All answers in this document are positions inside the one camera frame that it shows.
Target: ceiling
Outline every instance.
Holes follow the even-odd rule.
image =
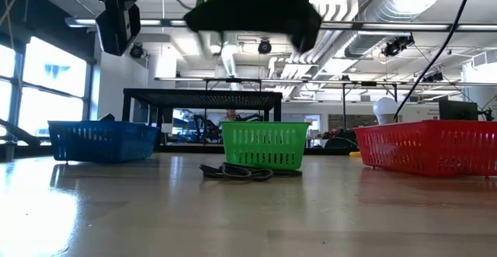
[[[98,0],[49,0],[63,10],[78,18],[95,18],[103,10]],[[195,0],[183,0],[187,5],[193,5]],[[497,0],[469,0],[461,22],[497,23]],[[435,5],[418,16],[416,22],[452,22],[461,0],[438,0]],[[176,0],[138,0],[142,18],[181,18],[187,10]],[[143,28],[142,33],[165,33],[171,36],[172,42],[181,54],[179,70],[182,75],[188,75],[189,70],[213,71],[220,65],[218,57],[199,55],[195,35],[183,28]],[[268,35],[264,33],[238,33],[238,48],[234,55],[237,65],[268,67],[272,56],[258,55],[257,46],[260,38],[267,36],[273,45],[273,53],[290,56],[293,48],[284,35]],[[445,33],[414,33],[417,47],[429,59],[439,50],[446,38]],[[161,50],[161,43],[146,43],[145,46],[153,54]],[[457,33],[450,42],[453,55],[443,54],[437,65],[443,67],[443,72],[450,80],[461,76],[461,62],[467,61],[470,55],[481,53],[485,48],[497,48],[497,33]],[[427,60],[417,49],[410,48],[400,57],[385,63],[385,58],[379,57],[375,50],[367,60],[358,61],[354,72],[349,73],[352,80],[403,80],[410,79],[417,71],[421,71]]]

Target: green basket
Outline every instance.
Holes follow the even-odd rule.
[[[223,122],[226,161],[251,168],[298,169],[308,126],[305,122]]]

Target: window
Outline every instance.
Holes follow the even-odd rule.
[[[36,37],[26,46],[25,82],[74,96],[85,94],[86,62]]]
[[[0,45],[0,75],[11,78],[14,75],[16,65],[16,52],[8,47]]]
[[[48,120],[81,121],[83,101],[24,88],[19,127],[36,137],[49,137]]]
[[[10,95],[12,86],[8,82],[0,81],[0,118],[7,120],[9,118]],[[0,127],[0,136],[5,136],[6,131]]]

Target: robotic arm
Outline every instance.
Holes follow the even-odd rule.
[[[106,10],[97,17],[105,52],[122,55],[140,32],[137,0],[100,0]],[[211,0],[185,14],[186,25],[199,31],[285,33],[301,53],[315,45],[321,16],[308,0]]]

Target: black cable hanging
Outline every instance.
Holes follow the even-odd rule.
[[[398,114],[401,112],[402,107],[407,103],[409,100],[409,97],[411,97],[412,93],[415,91],[416,87],[418,87],[418,84],[422,81],[422,78],[426,75],[426,73],[431,69],[431,67],[435,64],[435,62],[438,60],[440,55],[442,55],[443,50],[449,45],[450,40],[452,40],[452,36],[457,30],[457,26],[459,25],[459,20],[461,20],[461,16],[463,15],[464,7],[466,6],[467,0],[463,0],[461,3],[461,6],[459,7],[459,11],[456,14],[456,18],[454,20],[454,24],[450,28],[449,35],[447,35],[447,38],[445,39],[445,42],[442,44],[440,49],[438,50],[438,53],[435,55],[435,57],[430,61],[428,66],[426,66],[425,70],[421,73],[421,75],[418,77],[414,85],[412,86],[411,90],[409,90],[409,93],[405,96],[404,101],[402,101],[401,105],[398,107],[397,112],[395,113],[394,120],[395,122],[398,122]]]

